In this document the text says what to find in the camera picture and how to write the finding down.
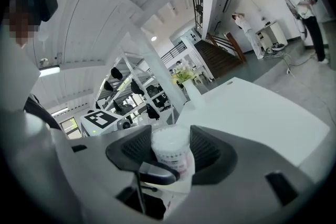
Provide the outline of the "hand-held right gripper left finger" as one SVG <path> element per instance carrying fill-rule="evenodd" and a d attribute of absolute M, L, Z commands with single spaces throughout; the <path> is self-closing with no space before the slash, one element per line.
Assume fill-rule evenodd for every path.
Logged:
<path fill-rule="evenodd" d="M 117 199 L 123 190 L 137 185 L 136 175 L 119 170 L 106 156 L 108 145 L 144 129 L 133 127 L 75 140 L 54 131 L 58 160 L 80 204 L 84 224 L 158 224 Z"/>

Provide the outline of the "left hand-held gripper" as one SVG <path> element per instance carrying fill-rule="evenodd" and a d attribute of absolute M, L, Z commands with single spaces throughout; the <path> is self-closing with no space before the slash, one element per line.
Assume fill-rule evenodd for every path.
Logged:
<path fill-rule="evenodd" d="M 97 110 L 80 117 L 82 137 L 98 136 L 131 127 L 128 119 L 105 110 Z M 140 180 L 156 185 L 170 185 L 180 179 L 178 171 L 156 162 L 143 162 L 139 169 Z"/>

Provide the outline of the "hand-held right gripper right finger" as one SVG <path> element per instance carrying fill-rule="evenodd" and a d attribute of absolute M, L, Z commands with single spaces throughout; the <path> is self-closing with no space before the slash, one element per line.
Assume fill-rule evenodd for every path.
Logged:
<path fill-rule="evenodd" d="M 192 125 L 195 174 L 167 224 L 269 224 L 290 218 L 314 184 L 270 147 Z"/>

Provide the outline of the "white table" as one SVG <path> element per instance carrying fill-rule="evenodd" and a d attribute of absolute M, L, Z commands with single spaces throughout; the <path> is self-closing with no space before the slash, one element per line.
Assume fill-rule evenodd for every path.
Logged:
<path fill-rule="evenodd" d="M 202 95 L 205 106 L 187 102 L 180 125 L 198 125 L 267 145 L 299 166 L 330 127 L 294 102 L 254 83 L 232 78 Z"/>

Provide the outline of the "white vase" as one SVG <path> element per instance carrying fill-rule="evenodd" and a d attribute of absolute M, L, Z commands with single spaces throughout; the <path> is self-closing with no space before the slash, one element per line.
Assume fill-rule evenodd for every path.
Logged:
<path fill-rule="evenodd" d="M 186 92 L 190 98 L 190 101 L 195 106 L 196 109 L 202 109 L 205 107 L 205 101 L 197 89 L 197 87 L 193 84 L 191 79 L 188 79 L 183 82 L 183 86 L 186 89 Z"/>

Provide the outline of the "group of black caps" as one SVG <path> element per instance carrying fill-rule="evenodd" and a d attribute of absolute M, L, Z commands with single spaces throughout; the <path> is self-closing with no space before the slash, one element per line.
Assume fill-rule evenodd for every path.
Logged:
<path fill-rule="evenodd" d="M 103 89 L 98 96 L 98 100 L 103 101 L 100 107 L 121 116 L 127 114 L 130 120 L 146 111 L 147 103 L 159 112 L 146 91 L 150 85 L 160 86 L 148 70 L 144 71 L 135 64 L 118 64 L 110 70 L 110 75 L 102 84 Z"/>

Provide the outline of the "white metal storage rack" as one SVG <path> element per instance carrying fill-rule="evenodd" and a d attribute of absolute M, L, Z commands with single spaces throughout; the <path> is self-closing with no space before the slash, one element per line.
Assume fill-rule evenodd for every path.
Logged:
<path fill-rule="evenodd" d="M 93 108 L 121 115 L 136 124 L 150 106 L 161 121 L 174 124 L 174 106 L 151 69 L 142 68 L 143 63 L 142 56 L 121 51 L 103 79 Z"/>

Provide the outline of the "yellow white flower bouquet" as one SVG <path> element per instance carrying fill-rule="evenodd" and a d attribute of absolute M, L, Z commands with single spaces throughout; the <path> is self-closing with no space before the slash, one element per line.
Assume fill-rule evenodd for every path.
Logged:
<path fill-rule="evenodd" d="M 172 81 L 174 84 L 182 84 L 189 79 L 193 80 L 196 78 L 196 73 L 194 72 L 190 63 L 186 60 L 182 61 L 172 70 Z"/>

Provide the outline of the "person's black white shirt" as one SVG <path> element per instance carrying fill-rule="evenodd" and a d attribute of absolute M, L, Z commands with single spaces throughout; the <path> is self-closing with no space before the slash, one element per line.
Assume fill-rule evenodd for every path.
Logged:
<path fill-rule="evenodd" d="M 52 222 L 81 220 L 81 210 L 59 164 L 51 129 L 24 110 L 39 71 L 17 44 L 0 41 L 0 152 L 13 179 L 11 199 Z"/>

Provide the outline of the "black mezzanine railing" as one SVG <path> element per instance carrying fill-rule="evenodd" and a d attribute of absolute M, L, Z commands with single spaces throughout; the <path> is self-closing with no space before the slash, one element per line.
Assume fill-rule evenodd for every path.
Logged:
<path fill-rule="evenodd" d="M 175 58 L 178 54 L 186 50 L 187 47 L 184 45 L 183 42 L 179 43 L 177 46 L 173 47 L 170 51 L 164 54 L 161 59 L 164 60 L 171 60 Z"/>

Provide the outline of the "brown wooden staircase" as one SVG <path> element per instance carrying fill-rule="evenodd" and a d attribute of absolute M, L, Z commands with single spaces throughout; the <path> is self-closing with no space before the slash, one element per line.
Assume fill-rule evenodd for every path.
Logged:
<path fill-rule="evenodd" d="M 214 79 L 246 62 L 243 51 L 231 33 L 228 33 L 226 38 L 208 33 L 206 40 L 200 40 L 194 46 Z"/>

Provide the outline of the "white round cabinet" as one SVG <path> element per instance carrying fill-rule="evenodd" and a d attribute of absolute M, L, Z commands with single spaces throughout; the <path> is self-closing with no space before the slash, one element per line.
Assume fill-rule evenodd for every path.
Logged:
<path fill-rule="evenodd" d="M 287 46 L 287 39 L 277 21 L 274 21 L 256 32 L 264 49 L 271 48 L 275 43 Z"/>

